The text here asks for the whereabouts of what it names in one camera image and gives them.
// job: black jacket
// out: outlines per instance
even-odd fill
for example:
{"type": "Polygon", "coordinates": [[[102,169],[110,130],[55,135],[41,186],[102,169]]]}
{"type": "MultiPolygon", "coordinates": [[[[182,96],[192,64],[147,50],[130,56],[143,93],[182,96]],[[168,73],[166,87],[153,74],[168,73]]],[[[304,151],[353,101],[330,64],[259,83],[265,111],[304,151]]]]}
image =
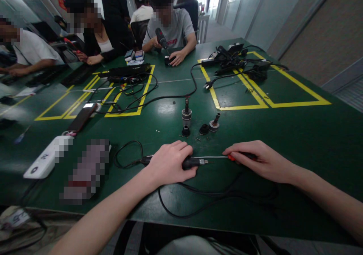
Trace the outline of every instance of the black jacket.
{"type": "Polygon", "coordinates": [[[127,0],[102,0],[105,20],[117,25],[120,32],[125,34],[129,31],[125,17],[130,18],[127,0]]]}
{"type": "Polygon", "coordinates": [[[132,49],[132,37],[124,35],[118,30],[117,27],[110,24],[110,22],[102,20],[107,36],[110,39],[113,50],[101,53],[101,49],[97,43],[94,30],[91,28],[84,29],[84,51],[87,56],[95,56],[100,54],[103,56],[104,60],[110,61],[118,56],[123,56],[127,51],[132,49]]]}

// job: keyboard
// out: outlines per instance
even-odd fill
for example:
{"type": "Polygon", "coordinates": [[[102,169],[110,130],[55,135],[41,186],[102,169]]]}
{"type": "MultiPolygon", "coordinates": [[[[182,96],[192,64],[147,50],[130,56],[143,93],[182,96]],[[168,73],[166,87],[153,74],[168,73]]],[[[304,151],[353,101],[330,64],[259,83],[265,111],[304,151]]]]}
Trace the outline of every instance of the keyboard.
{"type": "Polygon", "coordinates": [[[1,83],[6,85],[6,86],[10,86],[11,84],[13,84],[15,81],[18,81],[19,79],[21,79],[22,77],[13,77],[11,75],[2,78],[1,83]]]}
{"type": "Polygon", "coordinates": [[[32,87],[37,87],[41,84],[47,85],[52,81],[54,81],[59,75],[61,75],[68,68],[69,66],[67,64],[56,65],[47,68],[42,73],[35,75],[31,80],[29,80],[25,84],[25,86],[32,88],[32,87]]]}
{"type": "Polygon", "coordinates": [[[63,79],[61,81],[61,84],[63,84],[66,87],[69,87],[71,85],[79,85],[79,84],[82,84],[99,67],[100,67],[100,64],[88,65],[88,64],[85,64],[84,63],[80,67],[78,67],[77,69],[75,69],[72,73],[70,73],[65,79],[63,79]]]}

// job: hand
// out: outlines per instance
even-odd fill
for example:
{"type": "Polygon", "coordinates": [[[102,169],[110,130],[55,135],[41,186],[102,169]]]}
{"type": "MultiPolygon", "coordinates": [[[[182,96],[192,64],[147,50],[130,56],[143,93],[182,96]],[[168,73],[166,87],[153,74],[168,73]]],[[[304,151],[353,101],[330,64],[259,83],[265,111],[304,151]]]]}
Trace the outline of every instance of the hand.
{"type": "Polygon", "coordinates": [[[155,36],[154,38],[152,38],[150,40],[152,46],[154,46],[155,48],[163,48],[160,43],[158,42],[158,38],[155,36]]]}
{"type": "Polygon", "coordinates": [[[76,54],[77,58],[82,62],[87,62],[87,55],[83,52],[73,51],[74,54],[76,54]]]}
{"type": "Polygon", "coordinates": [[[171,53],[169,59],[172,59],[173,57],[175,57],[175,59],[170,63],[170,65],[174,67],[178,66],[185,59],[186,54],[183,50],[180,50],[171,53]]]}
{"type": "Polygon", "coordinates": [[[92,57],[88,57],[87,59],[87,64],[88,65],[94,65],[94,64],[98,64],[103,60],[103,56],[101,56],[100,54],[97,56],[92,56],[92,57]]]}
{"type": "Polygon", "coordinates": [[[223,152],[223,155],[228,154],[231,154],[238,163],[247,166],[261,177],[278,183],[294,184],[298,176],[306,171],[261,141],[234,144],[223,152]],[[253,161],[239,152],[255,154],[257,161],[253,161]]]}
{"type": "Polygon", "coordinates": [[[8,73],[9,71],[6,68],[0,67],[0,74],[8,73]]]}
{"type": "Polygon", "coordinates": [[[196,175],[198,167],[183,170],[182,162],[193,153],[193,148],[186,142],[176,141],[164,144],[151,158],[143,171],[153,179],[155,188],[161,185],[183,182],[196,175]]]}
{"type": "Polygon", "coordinates": [[[17,76],[17,77],[21,77],[21,76],[25,76],[28,75],[30,72],[27,68],[21,68],[21,69],[12,69],[9,71],[9,74],[12,76],[17,76]]]}

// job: red sign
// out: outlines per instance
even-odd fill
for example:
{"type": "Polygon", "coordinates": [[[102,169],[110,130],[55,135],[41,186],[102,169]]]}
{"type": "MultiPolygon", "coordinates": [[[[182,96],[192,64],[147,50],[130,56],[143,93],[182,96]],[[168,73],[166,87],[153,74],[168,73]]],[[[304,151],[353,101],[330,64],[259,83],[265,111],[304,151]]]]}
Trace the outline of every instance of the red sign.
{"type": "Polygon", "coordinates": [[[64,0],[58,0],[59,6],[64,9],[65,11],[67,11],[67,8],[64,5],[64,0]]]}

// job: gray t-shirt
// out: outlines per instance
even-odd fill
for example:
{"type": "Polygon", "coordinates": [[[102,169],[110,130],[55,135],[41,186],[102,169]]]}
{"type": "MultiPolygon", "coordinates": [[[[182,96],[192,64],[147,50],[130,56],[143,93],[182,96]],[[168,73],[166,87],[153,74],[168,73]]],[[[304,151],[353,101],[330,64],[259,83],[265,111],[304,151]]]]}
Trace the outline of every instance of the gray t-shirt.
{"type": "Polygon", "coordinates": [[[160,28],[163,32],[168,48],[183,47],[183,37],[186,40],[189,34],[194,33],[192,20],[185,9],[174,9],[173,19],[169,26],[163,26],[156,13],[154,13],[154,16],[147,25],[147,33],[143,45],[156,36],[155,30],[157,28],[160,28]]]}

